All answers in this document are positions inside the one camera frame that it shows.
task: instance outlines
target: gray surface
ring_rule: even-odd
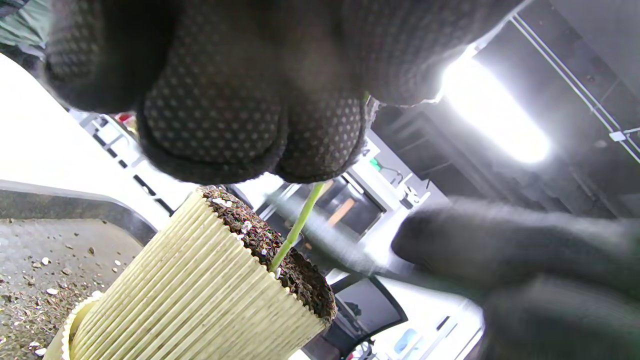
[[[126,230],[142,245],[156,234],[135,211],[113,199],[0,181],[0,218],[100,219]]]
[[[0,359],[36,359],[28,345],[48,345],[64,314],[93,291],[106,290],[141,249],[127,232],[101,220],[0,220],[0,341],[6,338]],[[44,257],[51,264],[34,268]],[[48,295],[49,288],[59,293]],[[7,301],[7,295],[18,299]]]
[[[155,233],[113,199],[0,180],[0,360],[38,359],[76,303],[106,290]]]
[[[640,97],[640,3],[633,0],[552,0],[585,41]]]

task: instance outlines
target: black glove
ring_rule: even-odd
[[[454,199],[419,209],[401,258],[482,288],[483,359],[640,359],[640,224]]]
[[[138,112],[160,169],[203,184],[342,174],[365,94],[415,104],[523,0],[55,0],[45,78],[71,106]]]

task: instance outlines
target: ceiling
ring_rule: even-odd
[[[640,163],[609,138],[605,125],[613,131],[618,130],[615,123],[621,130],[640,127],[640,47],[632,46],[640,38],[640,3],[537,0],[519,17],[593,96],[591,103],[602,106],[592,111],[518,27],[508,23],[475,59],[552,140],[547,160],[534,166],[515,162],[462,121],[446,101],[385,108],[373,131],[418,177],[430,179],[446,195],[593,217],[640,217]],[[632,149],[632,140],[640,145],[640,137],[632,134],[627,147]]]

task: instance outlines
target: soil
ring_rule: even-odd
[[[207,199],[209,207],[218,214],[218,218],[229,226],[232,233],[243,234],[244,246],[251,250],[253,256],[260,259],[260,264],[269,268],[285,240],[283,236],[273,230],[242,201],[224,190],[216,186],[206,186],[203,192],[203,197]],[[219,204],[222,201],[217,199],[230,201],[232,205]],[[248,230],[245,226],[247,221],[252,225]],[[318,318],[327,324],[331,323],[336,314],[335,298],[331,287],[317,267],[307,261],[296,249],[291,249],[280,268],[282,270],[279,280],[282,286],[290,288],[291,293],[296,294],[298,299],[305,306],[310,307]]]
[[[0,219],[0,360],[41,359],[76,304],[118,277],[114,260],[124,270],[141,249],[101,220]]]

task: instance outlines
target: dotted grip glove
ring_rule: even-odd
[[[86,111],[138,113],[162,171],[202,184],[341,175],[365,94],[411,105],[522,0],[55,0],[44,76]]]
[[[468,199],[418,209],[392,250],[473,286],[482,360],[640,359],[640,222]]]

